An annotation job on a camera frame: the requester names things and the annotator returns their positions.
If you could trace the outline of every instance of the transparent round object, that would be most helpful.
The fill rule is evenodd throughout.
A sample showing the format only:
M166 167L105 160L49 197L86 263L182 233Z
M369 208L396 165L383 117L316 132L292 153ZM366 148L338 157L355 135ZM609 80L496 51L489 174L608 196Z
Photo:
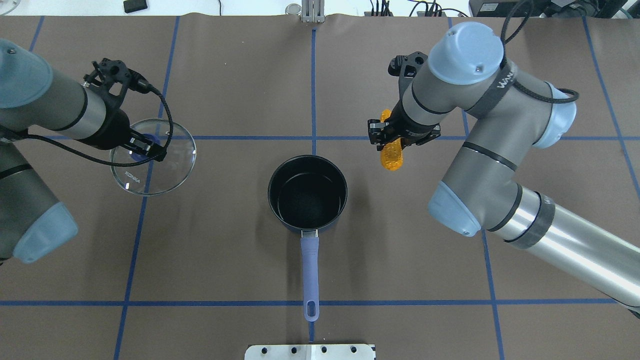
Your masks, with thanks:
M135 131L164 146L169 135L169 122L146 119L131 126ZM123 147L111 150L111 161L134 163L146 159ZM173 123L173 136L163 161L150 161L135 167L111 167L116 182L124 190L141 196L160 195L180 186L189 177L196 161L196 143L189 131Z

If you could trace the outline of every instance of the black band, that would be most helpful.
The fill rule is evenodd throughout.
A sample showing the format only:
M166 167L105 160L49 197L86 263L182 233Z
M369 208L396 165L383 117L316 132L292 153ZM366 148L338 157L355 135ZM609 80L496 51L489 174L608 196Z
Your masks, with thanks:
M76 117L75 120L73 120L71 122L71 124L65 126L65 127L61 127L59 129L55 129L54 131L63 131L63 130L67 130L69 128L71 128L73 125L76 125L80 119L84 116L84 113L86 112L86 107L89 105L89 99L87 98L87 94L86 94L86 89L83 87L82 88L83 93L84 93L84 105L82 107L82 111L80 111L80 114Z
M504 240L518 249L528 249L537 244L547 233L556 215L556 204L548 196L537 193L540 197L540 208L531 226L513 240Z
M502 219L502 221L498 225L496 225L495 227L492 227L487 231L496 231L496 230L502 229L502 227L505 226L509 222L509 220L511 220L511 218L513 217L513 214L516 213L516 210L520 206L520 201L522 200L522 185L518 183L516 183L516 185L518 185L518 193L516 194L516 200L513 202L513 205L511 206L509 213L507 214L507 216L504 217L504 219Z
M513 86L516 79L516 70L511 70L509 62L507 61L505 66L498 71L498 74L493 79L491 85L486 89L480 99L467 110L467 113L475 116L477 119L482 119L492 111L493 108L498 105L498 102L507 94L507 91Z
M415 92L413 91L413 84L411 85L411 95L413 95L413 100L415 101L416 104L418 104L418 106L420 106L421 109L423 109L424 111L428 112L428 113L432 113L435 115L444 115L444 114L448 114L450 113L452 110L449 111L445 111L445 112L440 112L440 111L435 111L435 110L431 110L429 108L427 108L426 106L422 105L422 103L420 103L420 101L418 100L418 97L415 96Z
M472 142L465 142L464 144L462 144L462 147L466 147L468 149L471 149L473 151L477 151L479 153L481 153L482 155L488 156L491 159L498 161L499 163L503 164L504 166L510 168L511 170L515 171L518 168L518 165L515 165L513 162L509 161L507 158L496 154L495 152L489 150L489 149L485 149L484 147L481 147L480 145L476 145Z
M9 177L11 175L14 175L14 174L16 174L18 172L29 170L29 169L32 169L32 168L33 167L31 167L30 164L22 164L22 165L18 165L16 167L12 167L12 168L6 169L5 171L0 172L0 180L4 179L6 177Z

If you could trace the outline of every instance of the white label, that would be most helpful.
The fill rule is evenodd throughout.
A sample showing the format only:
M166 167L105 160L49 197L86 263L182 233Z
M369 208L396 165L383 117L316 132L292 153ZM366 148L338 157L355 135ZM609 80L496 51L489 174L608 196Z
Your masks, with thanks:
M482 7L480 8L480 11L481 12L492 12L496 8L498 8L498 3L482 4Z

